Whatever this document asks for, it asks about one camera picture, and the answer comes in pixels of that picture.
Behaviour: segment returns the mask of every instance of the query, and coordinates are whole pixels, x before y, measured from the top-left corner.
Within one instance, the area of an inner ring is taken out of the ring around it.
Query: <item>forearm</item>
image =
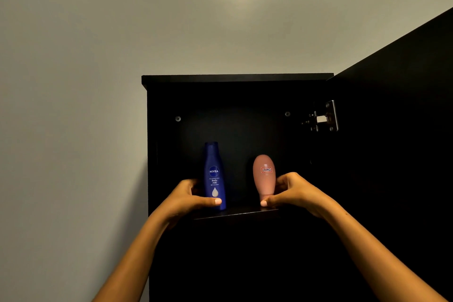
[[[154,251],[168,221],[157,208],[93,302],[138,301],[151,268]]]
[[[326,197],[319,212],[338,234],[380,301],[446,301],[333,199]]]

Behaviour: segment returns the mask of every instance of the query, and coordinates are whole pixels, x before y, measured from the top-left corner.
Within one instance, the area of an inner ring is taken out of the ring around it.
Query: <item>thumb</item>
[[[200,196],[194,196],[194,207],[195,208],[202,208],[202,207],[213,207],[213,206],[219,206],[222,204],[222,200],[220,198],[214,198],[214,197],[200,197]]]
[[[272,195],[267,197],[265,200],[261,201],[261,206],[275,206],[277,204],[281,203],[288,203],[289,202],[289,196],[288,196],[288,190],[283,191],[277,195]]]

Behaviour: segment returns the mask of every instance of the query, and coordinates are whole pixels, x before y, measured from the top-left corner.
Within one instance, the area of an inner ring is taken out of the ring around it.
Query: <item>blue lotion bottle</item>
[[[223,165],[219,154],[217,142],[206,142],[204,144],[204,190],[206,197],[218,197],[222,204],[213,209],[225,210],[227,201],[225,198],[225,184],[223,180]]]

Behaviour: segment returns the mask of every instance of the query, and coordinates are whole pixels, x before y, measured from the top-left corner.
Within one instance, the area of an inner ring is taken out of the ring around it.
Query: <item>hinge plate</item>
[[[308,120],[302,122],[302,124],[314,132],[337,132],[338,120],[335,102],[330,100],[320,109],[322,110],[310,113]]]

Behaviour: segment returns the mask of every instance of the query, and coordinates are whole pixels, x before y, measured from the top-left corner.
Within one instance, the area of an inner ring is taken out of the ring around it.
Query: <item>beige wall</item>
[[[144,222],[141,75],[338,73],[450,7],[0,0],[0,300],[89,300]]]

